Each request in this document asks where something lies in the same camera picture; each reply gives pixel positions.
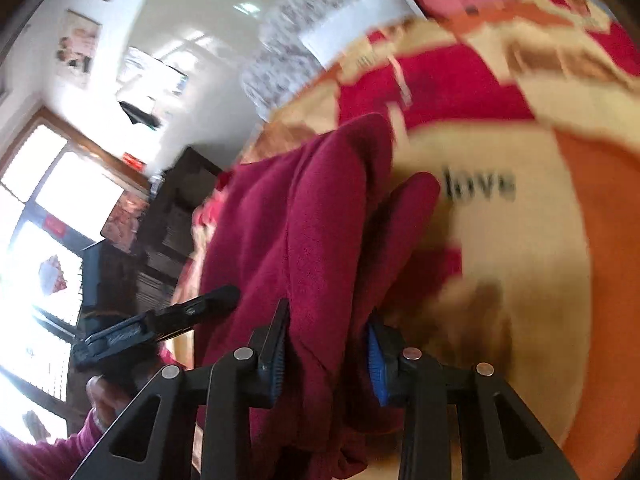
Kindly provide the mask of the magenta left sleeve forearm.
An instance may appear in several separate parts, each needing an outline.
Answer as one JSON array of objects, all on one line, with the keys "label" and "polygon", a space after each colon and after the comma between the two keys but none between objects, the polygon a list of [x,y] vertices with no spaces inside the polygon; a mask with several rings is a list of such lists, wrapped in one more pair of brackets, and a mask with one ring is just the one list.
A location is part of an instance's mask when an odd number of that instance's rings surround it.
[{"label": "magenta left sleeve forearm", "polygon": [[2,479],[67,480],[102,438],[105,427],[93,408],[77,434],[54,443],[29,444],[1,429]]}]

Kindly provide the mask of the person's left hand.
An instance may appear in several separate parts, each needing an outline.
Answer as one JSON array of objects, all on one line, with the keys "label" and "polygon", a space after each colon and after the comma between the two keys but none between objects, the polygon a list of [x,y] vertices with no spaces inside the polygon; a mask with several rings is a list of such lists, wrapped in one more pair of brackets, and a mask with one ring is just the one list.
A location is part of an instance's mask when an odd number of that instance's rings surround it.
[{"label": "person's left hand", "polygon": [[86,393],[92,406],[92,418],[102,432],[111,426],[132,400],[122,388],[112,385],[102,376],[93,376],[88,380]]}]

